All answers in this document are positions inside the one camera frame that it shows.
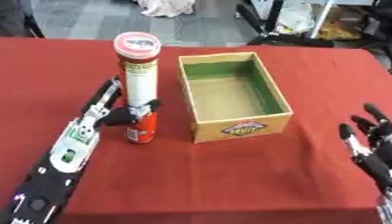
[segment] can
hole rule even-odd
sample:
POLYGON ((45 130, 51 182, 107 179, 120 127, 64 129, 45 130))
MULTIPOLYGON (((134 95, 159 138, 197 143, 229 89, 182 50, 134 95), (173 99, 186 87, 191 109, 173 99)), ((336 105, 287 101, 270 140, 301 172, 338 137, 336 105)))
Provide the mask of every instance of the can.
MULTIPOLYGON (((115 38, 114 46, 124 104, 139 108, 157 99, 159 39, 149 33, 125 32, 115 38)), ((151 112, 137 124, 127 126, 127 138, 132 143, 148 143, 155 136, 157 117, 151 112)))

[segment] open box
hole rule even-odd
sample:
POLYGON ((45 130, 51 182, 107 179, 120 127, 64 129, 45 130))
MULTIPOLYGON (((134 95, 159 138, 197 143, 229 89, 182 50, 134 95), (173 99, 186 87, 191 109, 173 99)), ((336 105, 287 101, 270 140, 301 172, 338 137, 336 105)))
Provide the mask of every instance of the open box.
POLYGON ((254 52, 179 57, 194 142, 282 132, 293 112, 254 52))

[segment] robotic hand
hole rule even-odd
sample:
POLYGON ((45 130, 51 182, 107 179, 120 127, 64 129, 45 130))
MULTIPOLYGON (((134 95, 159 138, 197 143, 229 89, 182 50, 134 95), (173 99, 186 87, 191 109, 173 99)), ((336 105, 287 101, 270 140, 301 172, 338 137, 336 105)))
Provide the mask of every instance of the robotic hand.
POLYGON ((377 124, 357 115, 351 116, 358 129, 367 136, 369 148, 361 145, 353 130, 347 124, 339 126, 340 138, 348 146, 351 158, 368 176, 381 192, 377 207, 381 220, 392 223, 392 123, 373 104, 365 104, 364 109, 374 117, 377 124))
POLYGON ((159 106, 154 100, 139 108, 114 108, 121 95, 117 78, 106 81, 73 119, 56 143, 33 166, 0 213, 0 224, 53 223, 78 185, 100 140, 100 127, 137 123, 159 106))

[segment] floor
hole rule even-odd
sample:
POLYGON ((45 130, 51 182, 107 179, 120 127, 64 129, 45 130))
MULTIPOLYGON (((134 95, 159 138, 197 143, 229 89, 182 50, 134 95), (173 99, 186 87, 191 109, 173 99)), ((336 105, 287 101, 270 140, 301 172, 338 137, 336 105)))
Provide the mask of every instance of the floor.
POLYGON ((146 17, 130 0, 31 0, 48 38, 113 39, 121 32, 149 32, 166 46, 241 46, 256 32, 236 19, 238 0, 196 0, 192 15, 146 17))

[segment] red tablecloth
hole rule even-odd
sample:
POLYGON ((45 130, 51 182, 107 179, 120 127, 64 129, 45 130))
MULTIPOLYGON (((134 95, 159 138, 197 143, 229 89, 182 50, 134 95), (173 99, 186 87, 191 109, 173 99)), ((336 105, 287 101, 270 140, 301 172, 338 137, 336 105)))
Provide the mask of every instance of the red tablecloth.
MULTIPOLYGON (((109 77, 108 41, 0 39, 0 205, 109 77)), ((337 126, 364 102, 392 116, 392 80, 362 50, 164 47, 157 138, 105 128, 64 223, 377 223, 373 181, 337 126), (282 134, 191 141, 178 56, 257 52, 294 110, 282 134)))

